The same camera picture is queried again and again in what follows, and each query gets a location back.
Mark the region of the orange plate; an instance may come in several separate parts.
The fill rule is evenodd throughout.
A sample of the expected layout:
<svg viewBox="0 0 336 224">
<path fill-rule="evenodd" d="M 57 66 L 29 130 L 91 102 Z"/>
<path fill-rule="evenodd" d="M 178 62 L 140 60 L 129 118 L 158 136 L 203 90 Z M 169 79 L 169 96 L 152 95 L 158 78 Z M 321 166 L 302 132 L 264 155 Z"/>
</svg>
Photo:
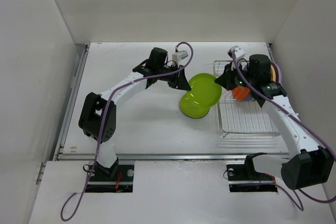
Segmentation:
<svg viewBox="0 0 336 224">
<path fill-rule="evenodd" d="M 243 86 L 237 86 L 233 89 L 232 94 L 236 100 L 248 100 L 250 97 L 250 89 Z"/>
</svg>

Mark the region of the green plate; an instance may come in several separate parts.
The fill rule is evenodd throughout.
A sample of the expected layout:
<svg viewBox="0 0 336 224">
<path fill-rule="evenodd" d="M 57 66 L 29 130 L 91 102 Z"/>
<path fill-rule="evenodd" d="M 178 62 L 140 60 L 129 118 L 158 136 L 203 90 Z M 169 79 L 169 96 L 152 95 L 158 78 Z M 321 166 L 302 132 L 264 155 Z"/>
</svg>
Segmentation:
<svg viewBox="0 0 336 224">
<path fill-rule="evenodd" d="M 191 77 L 191 91 L 186 93 L 189 100 L 197 106 L 212 107 L 221 98 L 222 87 L 215 82 L 216 78 L 209 73 L 198 73 Z"/>
<path fill-rule="evenodd" d="M 185 114 L 202 114 L 210 111 L 210 107 L 200 106 L 199 104 L 193 102 L 191 98 L 188 97 L 188 93 L 185 93 L 181 97 L 180 109 Z"/>
</svg>

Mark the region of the blue plate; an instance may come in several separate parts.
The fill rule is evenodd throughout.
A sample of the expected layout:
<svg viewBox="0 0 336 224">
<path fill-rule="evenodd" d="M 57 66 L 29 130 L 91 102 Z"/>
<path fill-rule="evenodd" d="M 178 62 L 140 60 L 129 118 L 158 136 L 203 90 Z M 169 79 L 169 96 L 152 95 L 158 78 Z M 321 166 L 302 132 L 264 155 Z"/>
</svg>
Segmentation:
<svg viewBox="0 0 336 224">
<path fill-rule="evenodd" d="M 245 96 L 242 100 L 243 100 L 243 101 L 246 101 L 246 102 L 250 102 L 250 101 L 254 101 L 255 99 L 252 97 L 251 94 L 248 94 L 248 95 Z"/>
</svg>

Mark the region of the black plate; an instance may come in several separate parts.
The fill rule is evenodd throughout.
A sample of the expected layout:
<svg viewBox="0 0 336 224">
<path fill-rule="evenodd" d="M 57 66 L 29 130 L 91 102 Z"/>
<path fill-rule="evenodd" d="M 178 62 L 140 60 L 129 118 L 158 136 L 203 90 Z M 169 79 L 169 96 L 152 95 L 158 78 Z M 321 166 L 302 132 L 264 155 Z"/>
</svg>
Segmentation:
<svg viewBox="0 0 336 224">
<path fill-rule="evenodd" d="M 200 119 L 200 118 L 203 118 L 206 115 L 208 115 L 208 112 L 207 113 L 202 113 L 202 114 L 184 114 L 184 115 L 187 116 L 188 118 L 191 118 L 191 119 Z"/>
</svg>

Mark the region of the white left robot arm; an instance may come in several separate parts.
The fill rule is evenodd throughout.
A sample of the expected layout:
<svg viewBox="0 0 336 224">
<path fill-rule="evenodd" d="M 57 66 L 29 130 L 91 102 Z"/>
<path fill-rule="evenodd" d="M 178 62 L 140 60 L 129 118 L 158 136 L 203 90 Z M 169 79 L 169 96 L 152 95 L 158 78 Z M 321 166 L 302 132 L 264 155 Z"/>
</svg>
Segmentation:
<svg viewBox="0 0 336 224">
<path fill-rule="evenodd" d="M 191 60 L 193 52 L 176 50 L 172 63 L 168 64 L 167 51 L 154 47 L 148 59 L 132 69 L 132 72 L 116 86 L 102 93 L 90 92 L 84 101 L 79 127 L 84 135 L 95 139 L 95 170 L 106 180 L 117 176 L 118 158 L 113 151 L 111 138 L 116 131 L 117 109 L 139 92 L 157 81 L 164 81 L 172 89 L 190 91 L 181 60 Z"/>
</svg>

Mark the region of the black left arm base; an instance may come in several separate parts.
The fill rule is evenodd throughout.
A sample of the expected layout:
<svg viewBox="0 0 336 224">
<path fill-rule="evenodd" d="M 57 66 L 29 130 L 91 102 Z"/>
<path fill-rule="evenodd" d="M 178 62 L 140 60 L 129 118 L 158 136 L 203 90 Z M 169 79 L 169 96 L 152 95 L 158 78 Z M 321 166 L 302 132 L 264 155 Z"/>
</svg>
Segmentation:
<svg viewBox="0 0 336 224">
<path fill-rule="evenodd" d="M 111 168 L 96 164 L 86 193 L 132 193 L 134 180 L 134 163 L 120 163 L 118 160 Z"/>
</svg>

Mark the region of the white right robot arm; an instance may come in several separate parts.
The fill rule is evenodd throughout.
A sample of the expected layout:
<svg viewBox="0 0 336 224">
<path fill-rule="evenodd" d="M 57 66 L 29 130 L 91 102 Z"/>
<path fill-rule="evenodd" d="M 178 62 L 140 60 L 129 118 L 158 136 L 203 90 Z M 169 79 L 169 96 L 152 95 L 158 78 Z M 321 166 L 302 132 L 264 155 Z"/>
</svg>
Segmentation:
<svg viewBox="0 0 336 224">
<path fill-rule="evenodd" d="M 215 83 L 227 91 L 247 88 L 249 96 L 278 129 L 290 156 L 283 159 L 264 152 L 247 155 L 243 166 L 245 176 L 278 177 L 292 190 L 327 182 L 335 153 L 299 120 L 284 87 L 272 74 L 271 60 L 260 54 L 251 55 L 245 66 L 241 66 L 241 60 L 243 57 L 238 57 L 226 64 Z"/>
</svg>

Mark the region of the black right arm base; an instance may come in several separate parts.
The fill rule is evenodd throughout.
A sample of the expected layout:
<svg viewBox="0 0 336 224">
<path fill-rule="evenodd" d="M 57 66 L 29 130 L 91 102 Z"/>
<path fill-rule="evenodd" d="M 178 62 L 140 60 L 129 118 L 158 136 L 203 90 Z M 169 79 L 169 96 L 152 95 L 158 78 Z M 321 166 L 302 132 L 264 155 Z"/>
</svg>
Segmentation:
<svg viewBox="0 0 336 224">
<path fill-rule="evenodd" d="M 226 164 L 223 177 L 228 180 L 231 193 L 278 192 L 273 176 L 255 171 L 253 158 L 260 155 L 265 153 L 249 154 L 243 163 Z"/>
</svg>

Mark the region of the purple plate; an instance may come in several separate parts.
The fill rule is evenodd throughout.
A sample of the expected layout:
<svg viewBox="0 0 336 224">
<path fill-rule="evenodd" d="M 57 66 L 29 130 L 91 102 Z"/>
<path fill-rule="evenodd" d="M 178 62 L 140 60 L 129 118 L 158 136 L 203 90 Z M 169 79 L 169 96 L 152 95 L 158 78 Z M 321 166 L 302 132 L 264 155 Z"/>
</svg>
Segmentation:
<svg viewBox="0 0 336 224">
<path fill-rule="evenodd" d="M 281 73 L 281 70 L 280 70 L 279 66 L 275 62 L 271 62 L 271 64 L 273 64 L 273 66 L 276 68 L 277 82 L 282 84 L 282 73 Z"/>
</svg>

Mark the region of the aluminium table rail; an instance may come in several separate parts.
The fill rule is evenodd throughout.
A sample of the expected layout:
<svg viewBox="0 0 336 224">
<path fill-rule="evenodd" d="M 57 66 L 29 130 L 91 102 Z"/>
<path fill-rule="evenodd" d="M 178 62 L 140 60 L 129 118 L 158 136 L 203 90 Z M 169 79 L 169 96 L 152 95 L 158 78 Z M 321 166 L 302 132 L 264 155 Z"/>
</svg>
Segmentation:
<svg viewBox="0 0 336 224">
<path fill-rule="evenodd" d="M 57 126 L 56 135 L 54 140 L 52 141 L 53 145 L 51 150 L 47 152 L 49 156 L 47 157 L 46 161 L 42 162 L 40 165 L 35 185 L 39 185 L 41 183 L 47 161 L 57 160 L 58 154 L 63 148 L 66 134 L 68 132 L 70 124 L 68 121 L 71 119 L 71 115 L 74 108 L 74 101 L 76 100 L 75 95 L 78 92 L 78 83 L 80 82 L 81 79 L 82 69 L 85 65 L 85 60 L 89 49 L 89 44 L 75 44 L 75 46 L 77 54 L 75 56 L 75 63 L 72 69 L 69 86 L 67 88 L 65 100 L 62 106 L 62 111 Z"/>
</svg>

